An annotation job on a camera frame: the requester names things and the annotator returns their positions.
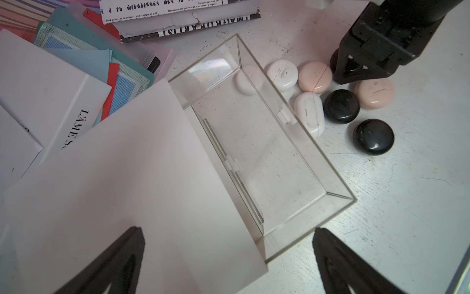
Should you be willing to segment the clear plastic drawer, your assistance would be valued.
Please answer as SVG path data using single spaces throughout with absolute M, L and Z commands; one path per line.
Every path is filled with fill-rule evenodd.
M 264 74 L 242 94 L 236 74 Z M 356 197 L 239 36 L 170 80 L 266 262 L 345 211 Z

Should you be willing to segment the white drawer cabinet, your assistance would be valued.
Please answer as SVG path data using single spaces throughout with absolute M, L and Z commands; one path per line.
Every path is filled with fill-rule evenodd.
M 166 80 L 4 197 L 28 294 L 53 293 L 131 227 L 140 294 L 235 294 L 268 270 Z

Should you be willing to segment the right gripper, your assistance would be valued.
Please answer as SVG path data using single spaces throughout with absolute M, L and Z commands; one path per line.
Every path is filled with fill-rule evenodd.
M 370 1 L 330 60 L 334 80 L 388 78 L 418 58 L 460 1 Z

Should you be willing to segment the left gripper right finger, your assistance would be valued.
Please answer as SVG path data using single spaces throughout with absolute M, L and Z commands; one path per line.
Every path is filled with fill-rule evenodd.
M 403 293 L 328 229 L 315 229 L 313 250 L 327 294 Z

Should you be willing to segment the stack of folders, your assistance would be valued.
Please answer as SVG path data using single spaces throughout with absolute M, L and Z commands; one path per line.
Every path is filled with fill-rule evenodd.
M 101 122 L 165 78 L 176 59 L 164 45 L 119 39 L 117 29 L 103 24 L 97 12 L 72 2 L 38 24 L 33 43 L 112 87 L 96 119 Z

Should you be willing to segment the pink earphone case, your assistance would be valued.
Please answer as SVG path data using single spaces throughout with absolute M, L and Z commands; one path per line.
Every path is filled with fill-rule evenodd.
M 377 110 L 392 102 L 395 89 L 388 78 L 380 78 L 360 81 L 356 85 L 354 93 L 362 108 Z
M 332 71 L 323 62 L 308 62 L 299 71 L 298 84 L 303 92 L 321 94 L 330 87 L 331 83 Z

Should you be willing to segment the folded newspaper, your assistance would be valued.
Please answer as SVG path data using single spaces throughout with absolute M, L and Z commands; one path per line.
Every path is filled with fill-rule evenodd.
M 99 9 L 123 44 L 261 17 L 259 1 L 99 1 Z

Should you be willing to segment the white oblong earphone case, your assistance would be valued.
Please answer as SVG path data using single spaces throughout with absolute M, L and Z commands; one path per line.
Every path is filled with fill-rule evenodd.
M 298 95 L 294 102 L 294 111 L 313 138 L 318 138 L 323 134 L 325 117 L 319 95 L 311 92 Z

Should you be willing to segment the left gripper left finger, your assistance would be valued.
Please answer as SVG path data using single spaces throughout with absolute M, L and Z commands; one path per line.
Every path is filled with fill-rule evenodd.
M 130 227 L 58 294 L 134 294 L 143 261 L 142 228 Z

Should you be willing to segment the white book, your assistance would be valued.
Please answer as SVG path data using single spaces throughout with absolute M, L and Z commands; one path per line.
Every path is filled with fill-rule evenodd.
M 92 128 L 111 86 L 1 30 L 1 191 Z

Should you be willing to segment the black earphone case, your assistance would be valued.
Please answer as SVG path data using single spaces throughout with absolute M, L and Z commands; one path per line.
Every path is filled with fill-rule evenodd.
M 361 106 L 357 96 L 346 89 L 338 89 L 330 93 L 324 100 L 323 110 L 326 117 L 340 124 L 348 124 L 355 120 Z
M 388 123 L 378 119 L 369 119 L 357 125 L 353 132 L 353 140 L 362 151 L 379 156 L 392 149 L 395 134 Z

